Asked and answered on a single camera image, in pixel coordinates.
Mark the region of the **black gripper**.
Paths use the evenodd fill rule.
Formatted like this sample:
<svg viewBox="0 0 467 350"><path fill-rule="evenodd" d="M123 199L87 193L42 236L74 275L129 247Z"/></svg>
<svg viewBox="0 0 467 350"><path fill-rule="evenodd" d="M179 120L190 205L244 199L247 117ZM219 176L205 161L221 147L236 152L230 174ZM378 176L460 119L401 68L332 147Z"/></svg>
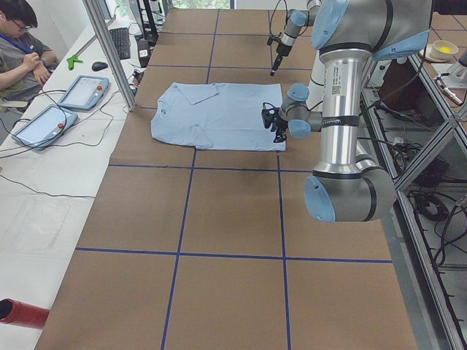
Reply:
<svg viewBox="0 0 467 350"><path fill-rule="evenodd" d="M274 60L274 63L271 67L271 71L269 73L271 77L273 77L276 74L277 70L279 69L282 63L282 58L289 56L290 45L279 42L279 44L277 45L276 52L277 52L277 56Z"/></svg>
<svg viewBox="0 0 467 350"><path fill-rule="evenodd" d="M288 129L287 122L274 123L273 130L275 132L274 143L282 143L287 140L286 131Z"/></svg>

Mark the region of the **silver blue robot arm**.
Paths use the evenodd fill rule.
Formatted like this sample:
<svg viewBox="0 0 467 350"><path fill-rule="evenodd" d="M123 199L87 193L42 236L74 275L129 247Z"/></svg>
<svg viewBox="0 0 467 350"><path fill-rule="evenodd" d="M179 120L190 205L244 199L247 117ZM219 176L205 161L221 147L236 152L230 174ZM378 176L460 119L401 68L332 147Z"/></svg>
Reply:
<svg viewBox="0 0 467 350"><path fill-rule="evenodd" d="M271 31L272 18L269 22L269 37L267 45L277 43L276 58L271 67L270 76L273 77L282 63L284 57L288 57L296 39L305 32L306 28L313 26L317 13L322 6L322 1L308 1L307 10L288 10L286 7L285 25L283 31L275 35Z"/></svg>
<svg viewBox="0 0 467 350"><path fill-rule="evenodd" d="M306 103L309 89L295 84L264 125L297 139L318 131L320 159L304 184L309 214L321 222L379 219L395 201L388 172L358 141L360 94L367 63L403 58L428 42L431 1L309 1L287 15L277 53L285 57L303 27L312 28L312 47L324 66L322 109Z"/></svg>

